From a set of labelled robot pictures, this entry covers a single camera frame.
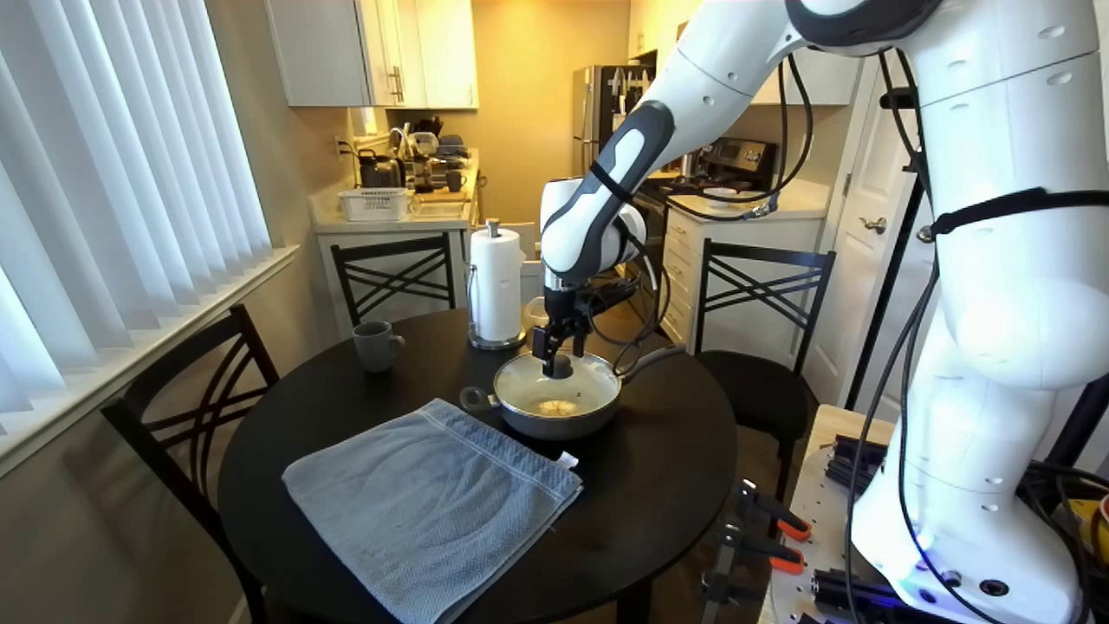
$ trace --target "white wall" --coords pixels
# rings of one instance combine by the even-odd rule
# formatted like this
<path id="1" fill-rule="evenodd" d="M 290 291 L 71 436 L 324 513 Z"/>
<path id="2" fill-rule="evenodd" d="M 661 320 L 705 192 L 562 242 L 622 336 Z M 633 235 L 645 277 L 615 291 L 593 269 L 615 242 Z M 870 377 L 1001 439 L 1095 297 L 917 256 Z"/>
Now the white wall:
<path id="1" fill-rule="evenodd" d="M 339 178 L 343 111 L 289 111 L 262 0 L 209 0 L 260 201 L 276 242 L 307 242 L 307 188 Z M 324 348 L 317 246 L 251 294 L 281 372 Z M 4 624 L 228 620 L 238 587 L 200 528 L 90 412 L 0 480 Z"/>
<path id="2" fill-rule="evenodd" d="M 470 0 L 483 108 L 439 113 L 483 148 L 483 213 L 536 221 L 540 188 L 570 178 L 572 68 L 629 64 L 629 0 Z"/>

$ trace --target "black table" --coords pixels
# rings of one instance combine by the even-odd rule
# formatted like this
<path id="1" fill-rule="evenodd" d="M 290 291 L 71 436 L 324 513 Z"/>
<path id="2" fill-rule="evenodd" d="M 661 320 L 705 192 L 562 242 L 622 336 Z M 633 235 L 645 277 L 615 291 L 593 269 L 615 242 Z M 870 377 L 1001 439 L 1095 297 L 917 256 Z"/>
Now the black table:
<path id="1" fill-rule="evenodd" d="M 459 403 L 466 385 L 489 388 L 512 356 L 470 349 L 466 312 L 394 329 L 405 336 L 394 372 L 365 376 L 349 344 L 324 349 L 270 388 L 221 466 L 217 506 L 235 556 L 281 604 L 326 620 L 391 616 L 318 542 L 281 470 L 431 400 Z M 701 365 L 664 356 L 629 380 L 607 429 L 572 445 L 527 445 L 549 458 L 572 452 L 587 488 L 466 620 L 554 620 L 607 600 L 622 600 L 622 620 L 648 620 L 651 577 L 696 546 L 729 496 L 729 400 Z"/>

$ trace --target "blue towel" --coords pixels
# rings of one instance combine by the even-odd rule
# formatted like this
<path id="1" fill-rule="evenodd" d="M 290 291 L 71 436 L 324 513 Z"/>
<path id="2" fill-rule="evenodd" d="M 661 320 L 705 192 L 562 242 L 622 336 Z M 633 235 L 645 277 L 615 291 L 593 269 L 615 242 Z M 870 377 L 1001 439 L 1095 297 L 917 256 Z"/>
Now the blue towel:
<path id="1" fill-rule="evenodd" d="M 284 469 L 335 558 L 398 620 L 453 620 L 581 494 L 581 480 L 450 403 Z"/>

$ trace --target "window blinds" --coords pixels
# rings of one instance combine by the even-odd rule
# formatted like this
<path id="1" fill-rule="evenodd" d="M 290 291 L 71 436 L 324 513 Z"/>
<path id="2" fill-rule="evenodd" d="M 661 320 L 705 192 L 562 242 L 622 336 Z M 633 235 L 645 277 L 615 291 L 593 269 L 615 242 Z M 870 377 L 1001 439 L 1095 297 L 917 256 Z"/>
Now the window blinds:
<path id="1" fill-rule="evenodd" d="M 203 0 L 0 2 L 0 452 L 268 256 Z"/>

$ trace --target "kitchen cabinet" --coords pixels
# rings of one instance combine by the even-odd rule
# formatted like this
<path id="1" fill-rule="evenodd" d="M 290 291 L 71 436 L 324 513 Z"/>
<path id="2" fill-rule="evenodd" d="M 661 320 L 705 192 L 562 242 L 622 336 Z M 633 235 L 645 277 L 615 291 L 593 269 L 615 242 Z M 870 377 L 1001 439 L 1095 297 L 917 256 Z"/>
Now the kitchen cabinet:
<path id="1" fill-rule="evenodd" d="M 701 0 L 630 0 L 629 2 L 629 56 L 655 52 L 660 67 L 679 41 L 679 29 L 694 19 Z"/>
<path id="2" fill-rule="evenodd" d="M 480 108 L 468 0 L 268 0 L 290 108 Z"/>
<path id="3" fill-rule="evenodd" d="M 671 208 L 661 246 L 661 267 L 668 277 L 668 309 L 661 317 L 664 336 L 694 354 L 705 240 L 737 246 L 815 249 L 823 220 L 823 208 L 797 208 L 752 221 L 711 221 L 696 213 Z M 797 349 L 797 327 L 758 306 L 721 309 L 707 317 L 705 349 L 741 349 L 789 366 Z"/>
<path id="4" fill-rule="evenodd" d="M 379 0 L 398 34 L 385 38 L 394 64 L 391 108 L 480 108 L 476 19 L 468 0 Z"/>
<path id="5" fill-rule="evenodd" d="M 701 0 L 630 0 L 629 2 L 629 56 L 655 52 L 655 67 L 671 56 L 683 24 L 696 14 Z M 860 60 L 802 50 L 793 52 L 810 104 L 847 108 L 853 104 Z M 768 75 L 752 104 L 776 104 L 776 75 Z M 788 74 L 788 102 L 802 104 L 802 93 Z"/>
<path id="6" fill-rule="evenodd" d="M 803 90 L 810 104 L 825 104 L 825 108 L 847 108 L 857 98 L 857 84 L 860 84 L 860 60 L 847 60 L 847 56 L 830 56 L 830 52 L 810 52 L 810 50 L 797 50 L 793 52 L 797 68 L 803 75 Z M 752 104 L 776 104 L 779 90 L 776 90 L 776 74 L 758 87 Z M 788 68 L 788 102 L 802 104 L 802 93 L 793 87 L 793 75 Z"/>

